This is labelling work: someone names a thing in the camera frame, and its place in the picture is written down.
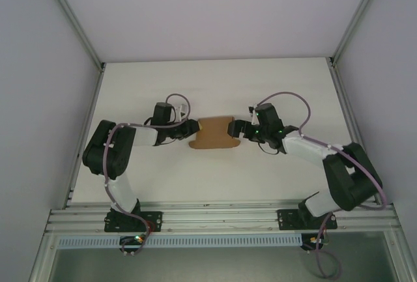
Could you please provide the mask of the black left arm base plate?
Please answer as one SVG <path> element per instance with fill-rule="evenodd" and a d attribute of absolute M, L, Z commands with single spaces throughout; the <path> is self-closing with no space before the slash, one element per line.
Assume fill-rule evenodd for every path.
<path fill-rule="evenodd" d="M 162 228 L 162 213 L 158 211 L 138 212 L 150 227 L 151 232 L 160 232 Z M 111 209 L 104 218 L 106 233 L 145 232 L 145 224 L 137 218 L 127 216 Z"/>

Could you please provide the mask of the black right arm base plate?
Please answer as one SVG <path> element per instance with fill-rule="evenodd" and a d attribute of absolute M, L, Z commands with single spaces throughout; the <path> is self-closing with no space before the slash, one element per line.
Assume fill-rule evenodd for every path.
<path fill-rule="evenodd" d="M 315 217 L 300 209 L 281 209 L 276 213 L 280 230 L 319 230 L 326 217 Z"/>

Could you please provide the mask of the aluminium table side rail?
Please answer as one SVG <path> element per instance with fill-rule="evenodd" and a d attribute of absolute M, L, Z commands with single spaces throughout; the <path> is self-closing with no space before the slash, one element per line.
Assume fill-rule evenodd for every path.
<path fill-rule="evenodd" d="M 341 106 L 343 118 L 348 129 L 349 137 L 354 142 L 361 144 L 366 152 L 369 152 L 366 149 L 364 136 L 362 135 L 361 130 L 359 128 L 358 119 L 356 118 L 356 114 L 352 106 L 351 97 L 347 94 L 347 89 L 341 77 L 341 73 L 338 69 L 338 66 L 334 62 L 332 57 L 326 57 L 325 59 L 330 72 L 330 76 L 333 81 L 334 88 L 336 90 L 339 104 Z"/>
<path fill-rule="evenodd" d="M 65 197 L 61 205 L 62 209 L 65 209 L 68 206 L 68 202 L 70 201 L 70 196 L 76 185 L 76 180 L 78 177 L 79 167 L 81 163 L 81 157 L 82 157 L 85 142 L 87 140 L 87 136 L 89 133 L 89 128 L 90 128 L 94 110 L 96 107 L 96 101 L 98 99 L 104 72 L 106 70 L 106 65 L 107 63 L 101 64 L 101 68 L 98 72 L 98 78 L 96 80 L 96 84 L 94 87 L 93 95 L 91 96 L 91 99 L 88 102 L 87 113 L 86 113 L 86 116 L 84 118 L 84 121 L 81 127 L 81 133 L 80 133 L 77 145 L 76 145 L 74 159 L 72 160 L 72 166 L 71 166 L 69 176 L 68 176 L 68 183 L 66 184 Z"/>

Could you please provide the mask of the circuit board with orange connector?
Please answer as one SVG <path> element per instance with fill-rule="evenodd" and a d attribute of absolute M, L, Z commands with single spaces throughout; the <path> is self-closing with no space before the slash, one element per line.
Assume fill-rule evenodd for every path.
<path fill-rule="evenodd" d="M 318 250 L 329 244 L 328 236 L 322 234 L 320 239 L 317 239 L 317 233 L 302 233 L 301 235 L 302 245 L 300 246 L 304 251 L 316 250 L 318 244 Z"/>

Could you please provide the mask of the aluminium frame post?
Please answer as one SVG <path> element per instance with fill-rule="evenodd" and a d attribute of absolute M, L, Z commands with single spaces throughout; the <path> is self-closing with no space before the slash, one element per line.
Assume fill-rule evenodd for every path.
<path fill-rule="evenodd" d="M 73 8 L 71 7 L 68 0 L 56 0 L 59 7 L 63 11 L 65 18 L 69 22 L 70 26 L 73 28 L 76 36 L 78 37 L 83 49 L 92 60 L 93 64 L 97 68 L 99 72 L 103 72 L 103 68 L 105 67 L 103 62 L 100 60 L 96 50 L 94 49 L 91 41 L 89 40 L 87 34 L 85 33 L 81 23 L 79 22 L 78 17 L 76 16 Z"/>
<path fill-rule="evenodd" d="M 350 19 L 346 30 L 337 45 L 335 52 L 329 58 L 330 64 L 332 67 L 336 67 L 338 61 L 341 60 L 345 50 L 349 46 L 353 36 L 355 35 L 357 29 L 359 28 L 364 16 L 366 15 L 368 9 L 370 8 L 373 0 L 360 0 L 357 8 Z"/>

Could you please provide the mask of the circuit board with green light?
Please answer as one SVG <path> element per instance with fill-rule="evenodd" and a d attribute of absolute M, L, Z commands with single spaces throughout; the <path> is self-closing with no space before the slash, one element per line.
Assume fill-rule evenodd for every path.
<path fill-rule="evenodd" d="M 120 251 L 123 255 L 135 255 L 141 250 L 146 239 L 147 236 L 145 234 L 122 236 L 119 240 Z"/>

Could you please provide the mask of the aluminium mounting rail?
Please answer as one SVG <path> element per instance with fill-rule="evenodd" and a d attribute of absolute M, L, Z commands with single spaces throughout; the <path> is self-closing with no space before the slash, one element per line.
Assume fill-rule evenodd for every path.
<path fill-rule="evenodd" d="M 244 202 L 142 202 L 144 211 L 162 213 L 163 234 L 240 234 L 279 233 L 278 210 L 296 208 L 292 201 Z M 62 210 L 52 210 L 45 232 L 53 234 L 103 234 L 104 218 L 109 211 L 106 203 L 71 204 Z M 356 208 L 337 212 L 337 231 L 383 232 L 401 229 L 395 208 L 384 210 Z"/>

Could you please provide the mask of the brown cardboard paper box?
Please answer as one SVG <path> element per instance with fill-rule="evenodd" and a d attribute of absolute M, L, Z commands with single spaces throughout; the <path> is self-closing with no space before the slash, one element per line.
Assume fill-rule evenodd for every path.
<path fill-rule="evenodd" d="M 240 140 L 227 133 L 229 123 L 234 120 L 235 118 L 232 116 L 199 119 L 201 129 L 196 133 L 195 139 L 188 143 L 189 147 L 196 150 L 238 147 Z"/>

